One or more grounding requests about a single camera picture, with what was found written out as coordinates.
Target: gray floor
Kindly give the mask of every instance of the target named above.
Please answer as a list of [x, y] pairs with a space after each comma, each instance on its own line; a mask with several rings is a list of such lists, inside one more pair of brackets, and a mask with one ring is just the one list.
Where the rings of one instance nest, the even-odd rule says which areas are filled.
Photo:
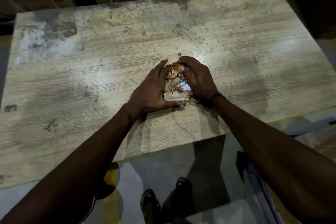
[[[9, 53], [9, 46], [1, 43], [8, 39], [10, 36], [0, 37], [0, 96]], [[336, 40], [318, 40], [318, 44], [336, 67]], [[303, 134], [328, 126], [330, 121], [336, 120], [334, 117], [336, 108], [275, 127], [287, 134]], [[117, 200], [97, 201], [85, 223], [145, 223], [139, 204], [143, 191], [151, 188], [163, 205], [179, 177], [187, 177], [193, 186], [196, 213], [187, 218], [192, 223], [265, 223], [254, 191], [244, 186], [236, 168], [237, 151], [241, 150], [233, 135], [228, 135], [121, 163], [114, 192]], [[0, 190], [0, 219], [35, 184]], [[116, 207], [117, 219], [109, 218], [109, 212]]]

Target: black wristband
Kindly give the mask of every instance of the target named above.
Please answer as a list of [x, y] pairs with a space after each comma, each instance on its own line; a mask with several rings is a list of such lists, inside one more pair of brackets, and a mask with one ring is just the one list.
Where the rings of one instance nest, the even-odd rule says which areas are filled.
[[212, 100], [213, 100], [215, 97], [218, 97], [218, 96], [222, 96], [223, 98], [226, 99], [226, 97], [224, 97], [222, 94], [220, 94], [220, 93], [216, 93], [216, 94], [214, 94], [214, 95], [210, 98], [209, 103], [212, 105]]

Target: wooden table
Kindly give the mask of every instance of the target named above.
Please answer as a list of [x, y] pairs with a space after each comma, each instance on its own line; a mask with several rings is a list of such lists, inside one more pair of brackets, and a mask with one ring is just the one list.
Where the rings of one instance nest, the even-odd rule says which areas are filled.
[[[0, 115], [0, 188], [41, 179], [128, 100], [160, 60], [207, 65], [270, 123], [336, 105], [336, 74], [286, 0], [144, 0], [16, 17]], [[114, 161], [229, 132], [200, 105], [151, 113]]]

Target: person's left hand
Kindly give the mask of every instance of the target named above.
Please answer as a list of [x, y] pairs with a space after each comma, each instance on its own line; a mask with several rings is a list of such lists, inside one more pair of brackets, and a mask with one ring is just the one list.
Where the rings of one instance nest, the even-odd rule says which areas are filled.
[[164, 110], [169, 107], [183, 109], [183, 104], [178, 101], [165, 101], [162, 98], [166, 74], [172, 67], [164, 67], [167, 59], [161, 61], [150, 71], [145, 80], [132, 93], [129, 103], [140, 108], [142, 113]]

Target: person's right hand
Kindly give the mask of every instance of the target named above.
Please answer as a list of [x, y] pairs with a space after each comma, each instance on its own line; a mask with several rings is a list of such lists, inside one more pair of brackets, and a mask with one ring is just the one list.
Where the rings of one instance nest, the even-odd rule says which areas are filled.
[[182, 73], [196, 97], [205, 102], [209, 102], [213, 95], [219, 94], [209, 68], [206, 65], [203, 65], [197, 59], [189, 56], [181, 56], [178, 63], [186, 64], [195, 74], [195, 77], [193, 77], [188, 68], [184, 67], [182, 69]]

